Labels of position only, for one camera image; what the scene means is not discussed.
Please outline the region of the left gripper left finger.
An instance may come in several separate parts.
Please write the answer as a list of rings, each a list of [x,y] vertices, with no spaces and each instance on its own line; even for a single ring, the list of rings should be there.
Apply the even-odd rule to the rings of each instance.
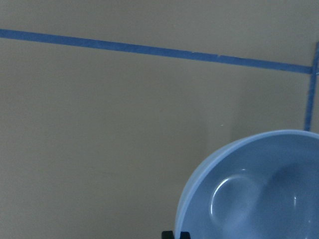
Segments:
[[[161,239],[174,239],[173,231],[163,231],[161,233]]]

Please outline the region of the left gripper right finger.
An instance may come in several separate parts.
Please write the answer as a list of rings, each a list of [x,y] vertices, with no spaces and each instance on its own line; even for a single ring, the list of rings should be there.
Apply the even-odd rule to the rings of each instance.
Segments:
[[[189,232],[180,232],[180,239],[191,239]]]

